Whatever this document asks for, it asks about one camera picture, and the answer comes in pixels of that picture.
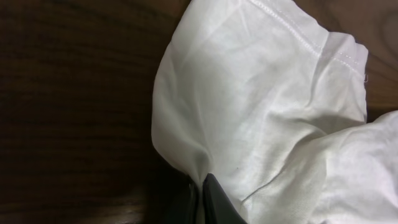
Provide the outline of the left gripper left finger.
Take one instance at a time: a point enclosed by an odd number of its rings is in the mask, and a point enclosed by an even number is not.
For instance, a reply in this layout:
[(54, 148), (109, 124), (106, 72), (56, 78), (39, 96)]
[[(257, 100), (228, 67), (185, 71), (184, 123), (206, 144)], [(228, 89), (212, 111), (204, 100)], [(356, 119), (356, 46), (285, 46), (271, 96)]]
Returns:
[(196, 224), (198, 208), (198, 188), (196, 183), (189, 178), (188, 185), (179, 195), (177, 208), (177, 221), (180, 224)]

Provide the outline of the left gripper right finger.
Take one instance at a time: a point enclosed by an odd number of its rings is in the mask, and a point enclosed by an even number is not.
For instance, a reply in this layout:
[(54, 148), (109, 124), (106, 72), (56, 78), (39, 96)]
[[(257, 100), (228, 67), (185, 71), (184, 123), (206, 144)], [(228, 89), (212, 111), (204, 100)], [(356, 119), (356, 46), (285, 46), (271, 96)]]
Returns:
[(206, 224), (247, 224), (213, 174), (203, 182), (203, 206)]

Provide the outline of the white t-shirt black print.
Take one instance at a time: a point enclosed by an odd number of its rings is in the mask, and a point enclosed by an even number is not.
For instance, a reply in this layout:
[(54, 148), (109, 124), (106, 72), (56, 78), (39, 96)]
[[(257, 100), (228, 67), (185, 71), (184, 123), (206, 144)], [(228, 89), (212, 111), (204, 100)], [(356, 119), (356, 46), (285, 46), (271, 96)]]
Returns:
[(396, 223), (397, 113), (366, 121), (368, 50), (293, 1), (192, 1), (154, 82), (152, 142), (248, 223)]

